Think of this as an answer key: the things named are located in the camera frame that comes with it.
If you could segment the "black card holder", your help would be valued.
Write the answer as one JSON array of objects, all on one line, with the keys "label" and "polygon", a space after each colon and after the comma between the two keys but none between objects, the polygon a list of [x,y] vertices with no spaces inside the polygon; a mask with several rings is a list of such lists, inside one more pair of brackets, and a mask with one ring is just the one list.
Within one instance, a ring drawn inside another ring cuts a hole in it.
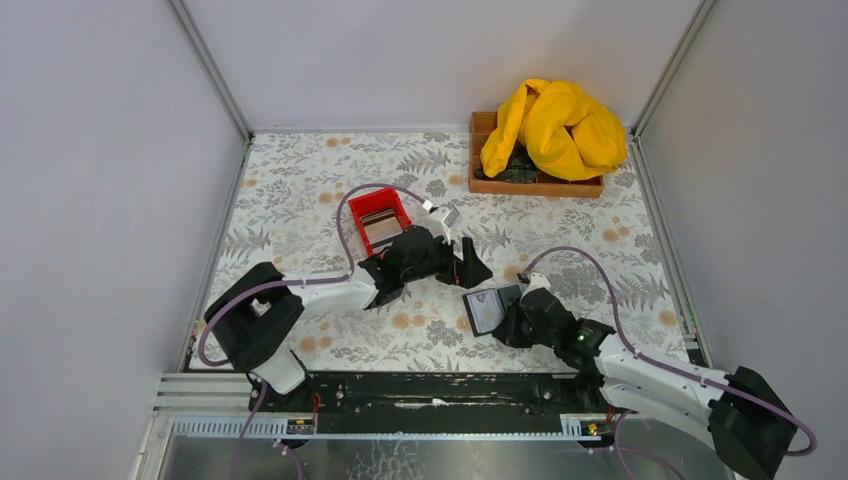
[{"label": "black card holder", "polygon": [[514,283],[464,294],[462,300],[473,335],[491,334],[502,323],[509,304],[520,298],[525,289],[525,284]]}]

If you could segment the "red plastic bin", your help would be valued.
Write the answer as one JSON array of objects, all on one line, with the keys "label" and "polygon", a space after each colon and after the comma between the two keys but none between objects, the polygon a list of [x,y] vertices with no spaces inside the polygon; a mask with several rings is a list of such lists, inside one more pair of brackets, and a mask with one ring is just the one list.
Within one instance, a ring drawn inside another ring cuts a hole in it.
[{"label": "red plastic bin", "polygon": [[392,188],[354,196],[347,204],[369,256],[381,255],[412,224]]}]

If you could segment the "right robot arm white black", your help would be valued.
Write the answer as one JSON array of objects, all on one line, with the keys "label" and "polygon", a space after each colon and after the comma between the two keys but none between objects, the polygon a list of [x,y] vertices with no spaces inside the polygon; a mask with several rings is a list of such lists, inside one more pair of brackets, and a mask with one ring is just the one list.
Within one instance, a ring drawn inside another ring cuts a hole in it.
[{"label": "right robot arm white black", "polygon": [[689,434],[747,479],[774,478],[798,430],[758,372],[651,359],[628,348],[613,327],[575,317],[545,288],[512,299],[491,334],[513,348],[550,348],[609,405]]}]

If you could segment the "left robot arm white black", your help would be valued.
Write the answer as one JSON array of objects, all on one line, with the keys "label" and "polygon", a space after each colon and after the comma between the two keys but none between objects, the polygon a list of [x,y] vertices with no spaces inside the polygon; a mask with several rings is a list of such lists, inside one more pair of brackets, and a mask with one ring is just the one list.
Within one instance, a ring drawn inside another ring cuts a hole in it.
[{"label": "left robot arm white black", "polygon": [[235,372],[252,374],[265,388],[288,394],[307,378],[306,369],[284,345],[299,320],[379,308],[398,299],[407,284],[422,279],[465,289],[489,280],[492,272],[472,239],[462,238],[461,247],[457,255],[452,241],[410,226],[386,250],[356,263],[349,273],[293,278],[270,262],[257,264],[205,312],[198,355],[205,365],[213,365],[205,343],[214,338]]}]

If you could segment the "dark green object in tray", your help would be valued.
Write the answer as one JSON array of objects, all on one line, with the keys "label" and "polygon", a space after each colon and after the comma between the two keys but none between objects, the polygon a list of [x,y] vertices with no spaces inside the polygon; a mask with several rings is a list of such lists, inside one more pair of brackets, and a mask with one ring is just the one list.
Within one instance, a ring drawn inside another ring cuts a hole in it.
[{"label": "dark green object in tray", "polygon": [[487,176],[482,167],[474,170],[474,178],[483,181],[499,181],[513,184],[535,183],[540,170],[527,151],[516,147],[510,154],[506,168],[493,177]]}]

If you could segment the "floral table mat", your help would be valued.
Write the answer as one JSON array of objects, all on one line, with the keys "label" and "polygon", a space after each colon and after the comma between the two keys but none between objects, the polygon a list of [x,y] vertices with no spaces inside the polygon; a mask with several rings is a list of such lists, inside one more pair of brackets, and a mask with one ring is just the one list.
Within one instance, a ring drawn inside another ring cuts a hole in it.
[{"label": "floral table mat", "polygon": [[[254,265],[287,275],[335,272],[365,250],[343,196],[366,183],[401,188],[420,222],[419,198],[460,212],[492,284],[527,266],[544,274],[579,317],[621,323],[655,355],[687,356],[632,161],[604,179],[597,199],[474,194],[466,133],[272,133],[255,137],[208,296],[216,299]],[[286,345],[310,370],[560,372],[542,347],[507,348],[475,337],[462,290],[427,279],[379,309],[297,323]]]}]

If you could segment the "wooden tray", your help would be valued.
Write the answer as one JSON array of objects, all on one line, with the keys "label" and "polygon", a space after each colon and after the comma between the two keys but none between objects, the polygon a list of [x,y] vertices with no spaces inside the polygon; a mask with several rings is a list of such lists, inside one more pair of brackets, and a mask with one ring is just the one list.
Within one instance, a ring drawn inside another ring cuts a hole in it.
[{"label": "wooden tray", "polygon": [[477,178],[475,172],[482,167],[481,151],[486,140],[496,128],[495,112],[475,111],[471,114],[471,153],[469,161],[468,188],[478,194],[505,194],[546,196],[557,198],[599,198],[604,190],[604,179],[568,182],[540,172],[534,183],[518,184],[498,180]]}]

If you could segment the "yellow cloth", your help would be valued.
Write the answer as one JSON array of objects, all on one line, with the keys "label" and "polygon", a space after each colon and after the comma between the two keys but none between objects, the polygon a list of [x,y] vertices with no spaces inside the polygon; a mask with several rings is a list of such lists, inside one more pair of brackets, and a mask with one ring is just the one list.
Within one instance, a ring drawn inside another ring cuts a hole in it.
[{"label": "yellow cloth", "polygon": [[521,145],[536,168],[566,181],[613,173],[627,158],[627,134],[616,114],[568,81],[527,79],[496,111],[481,150],[482,173],[494,178]]}]

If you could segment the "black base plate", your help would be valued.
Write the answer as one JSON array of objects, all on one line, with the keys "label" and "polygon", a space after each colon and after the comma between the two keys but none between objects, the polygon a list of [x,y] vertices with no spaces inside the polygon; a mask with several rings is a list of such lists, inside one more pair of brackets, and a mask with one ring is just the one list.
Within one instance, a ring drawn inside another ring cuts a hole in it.
[{"label": "black base plate", "polygon": [[287,394],[251,387],[250,407],[305,414],[320,434],[559,434],[619,411],[579,374],[328,371]]}]

